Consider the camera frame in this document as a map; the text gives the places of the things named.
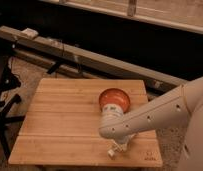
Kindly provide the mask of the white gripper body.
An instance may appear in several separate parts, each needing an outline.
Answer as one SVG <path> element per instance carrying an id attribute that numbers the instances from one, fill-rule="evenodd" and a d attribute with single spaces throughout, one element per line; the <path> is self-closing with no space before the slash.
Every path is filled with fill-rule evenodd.
<path id="1" fill-rule="evenodd" d="M 116 151 L 126 151 L 129 142 L 135 137 L 134 134 L 128 135 L 113 141 L 113 149 Z"/>

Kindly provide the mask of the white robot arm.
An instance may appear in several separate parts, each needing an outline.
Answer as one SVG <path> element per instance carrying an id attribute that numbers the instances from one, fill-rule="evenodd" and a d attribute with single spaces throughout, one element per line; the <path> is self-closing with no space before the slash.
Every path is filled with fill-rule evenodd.
<path id="1" fill-rule="evenodd" d="M 125 141 L 134 133 L 189 121 L 176 171 L 203 171 L 203 77 L 187 82 L 136 110 L 103 112 L 99 134 Z"/>

